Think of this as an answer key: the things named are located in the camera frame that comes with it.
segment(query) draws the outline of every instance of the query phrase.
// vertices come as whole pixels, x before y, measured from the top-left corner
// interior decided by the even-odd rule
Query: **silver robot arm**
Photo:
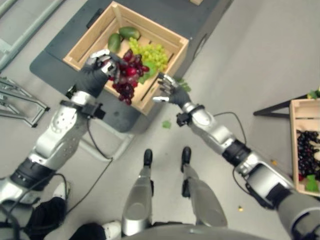
[[[292,181],[249,149],[205,110],[169,75],[160,73],[161,89],[168,96],[154,97],[155,102],[178,105],[179,126],[188,125],[217,154],[222,155],[246,181],[249,193],[266,209],[276,209],[283,227],[294,239],[318,235],[320,239],[320,202],[294,190]]]
[[[70,101],[60,102],[61,106],[47,130],[38,138],[24,162],[12,175],[0,179],[0,223],[8,218],[8,214],[3,214],[5,211],[18,220],[20,227],[28,223],[31,206],[41,198],[56,171],[76,152],[80,139],[87,132],[89,119],[103,118],[105,113],[96,98],[109,77],[118,80],[118,63],[125,64],[106,49],[93,53],[86,61],[73,86],[76,92],[72,93]],[[9,239],[12,233],[10,228],[0,228],[0,240]],[[20,236],[27,239],[23,232]]]

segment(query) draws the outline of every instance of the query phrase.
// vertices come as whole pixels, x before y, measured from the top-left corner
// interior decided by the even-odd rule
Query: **green grapes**
[[[168,57],[161,44],[140,46],[137,39],[130,37],[129,46],[133,54],[142,55],[142,62],[153,63],[159,71],[164,71],[168,67]]]

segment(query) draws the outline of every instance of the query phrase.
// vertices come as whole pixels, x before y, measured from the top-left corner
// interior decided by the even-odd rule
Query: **white shoe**
[[[58,197],[58,198],[62,198],[63,200],[67,200],[69,194],[70,194],[70,190],[71,190],[71,184],[70,182],[66,182],[66,191],[65,191],[65,183],[61,182],[56,189],[53,192],[53,198],[54,197]]]
[[[115,240],[121,238],[121,223],[111,221],[102,226],[104,228],[106,240]]]

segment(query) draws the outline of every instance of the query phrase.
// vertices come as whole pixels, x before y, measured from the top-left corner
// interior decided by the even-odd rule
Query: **robot leg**
[[[181,171],[183,172],[182,196],[190,198],[197,225],[226,227],[225,213],[211,188],[198,177],[190,166],[191,149],[185,147],[182,152]]]
[[[143,168],[126,200],[122,214],[122,235],[131,236],[151,226],[153,181],[150,179],[152,151],[144,152]]]

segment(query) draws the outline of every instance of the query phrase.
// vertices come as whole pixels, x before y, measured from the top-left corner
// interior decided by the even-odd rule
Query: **concrete floor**
[[[35,129],[25,123],[0,118],[0,176],[11,174],[24,160],[36,139],[46,129],[63,96],[33,75],[29,66],[40,51],[66,24],[85,0],[68,0],[45,23],[14,61],[2,72],[51,107]],[[16,8],[35,14],[18,1]],[[318,0],[235,1],[208,39],[184,78],[192,88],[191,98],[211,113],[234,111],[242,121],[248,145],[267,159],[277,160],[291,174],[290,124],[285,119],[254,117],[264,107],[303,95],[319,86],[320,2]],[[232,179],[232,166],[216,155],[187,127],[175,122],[179,109],[165,106],[141,135],[136,136],[125,154],[114,162],[95,189],[46,239],[68,239],[82,224],[106,223],[120,219],[126,197],[142,167],[145,149],[153,150],[152,179],[154,221],[194,223],[191,203],[181,196],[180,157],[184,146],[192,148],[192,166],[214,190],[231,229],[272,240],[289,239],[277,213],[261,208],[243,193]],[[231,116],[219,120],[242,139],[238,123]],[[99,134],[106,149],[114,139]],[[93,184],[105,163],[78,149],[60,170],[72,182],[69,206],[73,206]],[[50,199],[60,180],[46,188],[43,200]]]

